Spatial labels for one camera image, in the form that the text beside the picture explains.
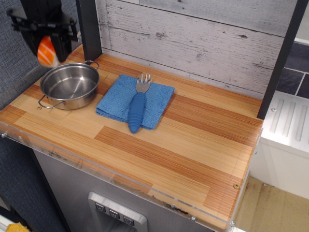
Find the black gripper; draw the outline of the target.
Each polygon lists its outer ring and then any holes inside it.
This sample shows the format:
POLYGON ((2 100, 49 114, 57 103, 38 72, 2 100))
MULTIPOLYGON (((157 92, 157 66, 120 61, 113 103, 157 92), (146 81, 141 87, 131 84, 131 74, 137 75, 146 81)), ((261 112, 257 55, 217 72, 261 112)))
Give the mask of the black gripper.
POLYGON ((59 0, 22 0, 21 7, 7 10, 13 29, 21 32, 37 57, 43 36, 50 36, 59 62, 72 52, 71 40, 77 40, 76 20, 62 11, 59 0))

